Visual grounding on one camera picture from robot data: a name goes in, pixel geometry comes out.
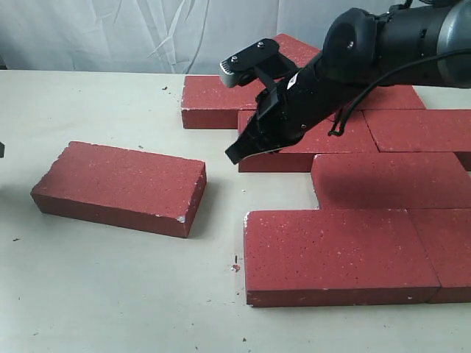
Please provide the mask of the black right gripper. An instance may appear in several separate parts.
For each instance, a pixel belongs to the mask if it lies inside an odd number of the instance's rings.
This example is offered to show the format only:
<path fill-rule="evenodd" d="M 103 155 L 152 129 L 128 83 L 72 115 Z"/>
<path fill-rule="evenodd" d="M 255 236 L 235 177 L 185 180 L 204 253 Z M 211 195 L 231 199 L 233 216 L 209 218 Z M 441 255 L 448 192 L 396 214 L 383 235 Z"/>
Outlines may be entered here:
<path fill-rule="evenodd" d="M 257 154 L 276 154 L 299 143 L 333 116 L 329 135 L 343 134 L 341 114 L 353 100 L 353 84 L 332 79 L 319 64 L 308 64 L 261 97 L 243 132 L 225 154 L 234 164 Z"/>

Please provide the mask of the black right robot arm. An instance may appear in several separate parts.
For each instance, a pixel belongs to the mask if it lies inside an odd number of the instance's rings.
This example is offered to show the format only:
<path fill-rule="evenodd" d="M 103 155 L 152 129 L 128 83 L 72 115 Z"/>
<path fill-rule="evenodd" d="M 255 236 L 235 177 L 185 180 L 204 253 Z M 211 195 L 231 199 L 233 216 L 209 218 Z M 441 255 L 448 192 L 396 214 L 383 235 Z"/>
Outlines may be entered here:
<path fill-rule="evenodd" d="M 327 118 L 340 136 L 353 110 L 378 87 L 470 86 L 470 3 L 396 4 L 374 15 L 359 8 L 330 26 L 320 52 L 298 66 L 264 38 L 223 60 L 229 88 L 258 80 L 263 90 L 246 128 L 226 150 L 232 163 L 299 143 Z"/>

